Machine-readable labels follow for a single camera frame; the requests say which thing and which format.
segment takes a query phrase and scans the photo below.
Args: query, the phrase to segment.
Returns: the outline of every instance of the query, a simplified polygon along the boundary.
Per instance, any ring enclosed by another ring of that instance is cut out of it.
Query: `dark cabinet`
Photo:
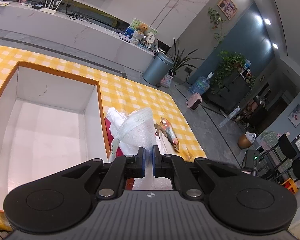
[[[206,92],[205,97],[219,105],[226,114],[229,114],[238,106],[240,100],[250,91],[249,85],[237,71],[225,78],[223,87],[216,88],[215,94],[211,90]]]

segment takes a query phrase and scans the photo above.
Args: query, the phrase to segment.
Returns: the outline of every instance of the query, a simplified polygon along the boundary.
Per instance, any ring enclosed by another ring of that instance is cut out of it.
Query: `black chair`
[[[291,167],[287,168],[285,171],[283,171],[282,173],[280,173],[279,175],[277,175],[276,177],[274,177],[273,179],[270,179],[270,180],[272,181],[272,180],[279,178],[280,176],[282,176],[284,173],[288,172],[291,169],[292,169],[294,175],[296,176],[297,180],[299,180],[300,179],[300,159],[299,158],[295,159],[292,162]]]
[[[279,156],[279,154],[277,153],[277,151],[275,150],[275,148],[279,146],[281,152],[283,153],[283,155],[285,156],[285,158],[282,160]],[[267,155],[273,151],[277,158],[280,160],[280,162],[276,165],[273,166],[272,162],[270,160],[270,158],[267,158]],[[262,153],[259,157],[259,162],[261,162],[264,158],[266,158],[267,163],[270,167],[270,170],[275,174],[276,171],[278,170],[278,168],[288,159],[293,160],[296,156],[297,156],[297,151],[294,149],[294,147],[292,146],[292,144],[290,143],[289,139],[287,138],[286,134],[283,134],[282,136],[280,136],[278,143],[276,145],[274,145],[271,149],[267,150],[266,152]]]

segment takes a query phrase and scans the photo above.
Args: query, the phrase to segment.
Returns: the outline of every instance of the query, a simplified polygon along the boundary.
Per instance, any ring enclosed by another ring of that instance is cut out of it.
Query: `blue wall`
[[[258,7],[253,3],[229,31],[223,42],[209,55],[198,70],[189,78],[193,84],[198,77],[214,72],[221,61],[221,50],[241,53],[251,62],[251,73],[257,77],[274,57],[268,32]]]

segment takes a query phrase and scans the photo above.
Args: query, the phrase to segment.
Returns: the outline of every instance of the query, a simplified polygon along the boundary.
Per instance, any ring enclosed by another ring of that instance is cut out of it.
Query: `trash can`
[[[172,68],[173,64],[174,62],[172,59],[168,58],[162,52],[159,52],[154,56],[154,60],[142,76],[145,81],[155,86],[160,83],[169,69]]]

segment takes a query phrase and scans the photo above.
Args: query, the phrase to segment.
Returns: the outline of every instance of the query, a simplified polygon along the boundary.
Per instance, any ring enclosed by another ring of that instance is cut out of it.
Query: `pink item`
[[[199,93],[193,94],[187,101],[187,107],[194,110],[200,105],[202,102],[202,98]]]
[[[173,78],[173,72],[171,69],[169,69],[168,73],[163,77],[163,79],[161,80],[160,84],[163,86],[163,87],[170,87],[170,84],[171,84],[171,80]]]

